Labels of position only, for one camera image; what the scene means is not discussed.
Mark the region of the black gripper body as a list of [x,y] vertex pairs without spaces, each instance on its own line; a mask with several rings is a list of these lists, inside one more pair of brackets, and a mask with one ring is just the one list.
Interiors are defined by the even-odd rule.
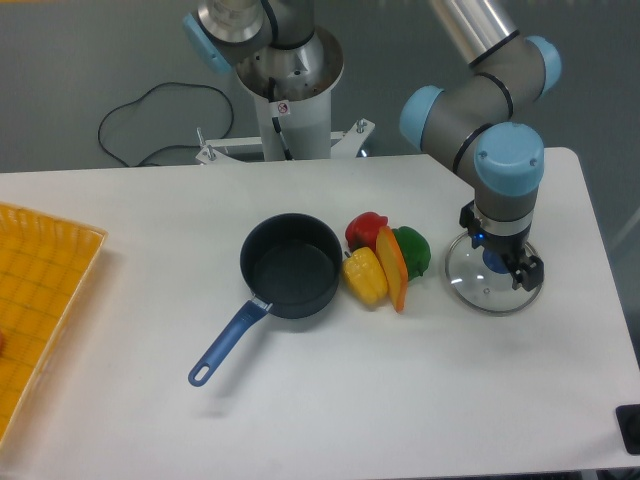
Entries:
[[529,231],[530,229],[527,228],[514,235],[500,236],[480,229],[471,233],[470,238],[473,248],[483,247],[499,256],[517,258],[524,250]]

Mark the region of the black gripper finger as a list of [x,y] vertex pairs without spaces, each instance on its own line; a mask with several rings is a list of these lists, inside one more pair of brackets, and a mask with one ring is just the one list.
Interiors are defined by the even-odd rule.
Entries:
[[470,201],[460,211],[459,224],[467,231],[478,230],[478,218],[476,217],[475,202]]
[[506,255],[503,262],[512,278],[512,289],[533,291],[544,282],[544,262],[536,255]]

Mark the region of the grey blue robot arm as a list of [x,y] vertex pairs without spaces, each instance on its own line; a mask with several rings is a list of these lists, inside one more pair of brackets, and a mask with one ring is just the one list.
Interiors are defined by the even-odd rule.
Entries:
[[[531,291],[543,262],[527,252],[544,145],[512,118],[561,75],[556,48],[520,34],[496,1],[435,1],[440,23],[472,70],[461,87],[426,86],[399,119],[404,138],[470,185],[460,223],[488,264]],[[337,40],[320,28],[310,1],[204,1],[183,27],[202,60],[233,72],[252,94],[266,160],[330,156],[331,92],[344,68]]]

